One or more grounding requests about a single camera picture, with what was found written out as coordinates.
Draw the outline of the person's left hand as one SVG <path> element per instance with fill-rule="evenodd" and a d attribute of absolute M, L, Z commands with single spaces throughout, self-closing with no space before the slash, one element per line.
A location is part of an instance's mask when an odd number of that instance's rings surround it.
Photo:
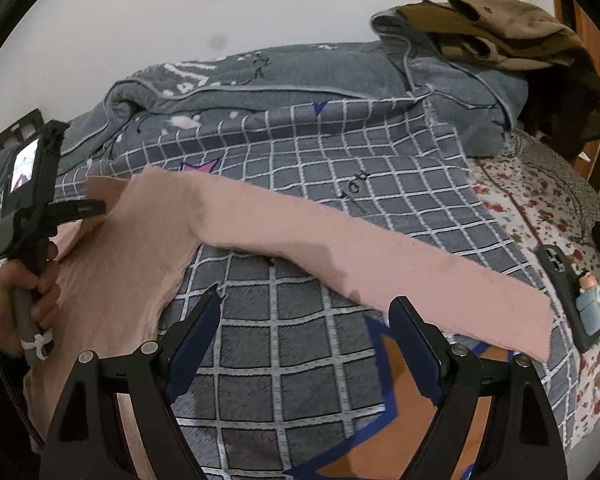
<path fill-rule="evenodd" d="M 13 358 L 23 356 L 16 318 L 16 291 L 37 292 L 40 296 L 30 307 L 29 316 L 41 330 L 54 324 L 58 313 L 61 288 L 57 283 L 59 263 L 58 248 L 48 242 L 45 249 L 44 266 L 40 274 L 31 273 L 20 260 L 7 261 L 0 267 L 0 349 Z"/>

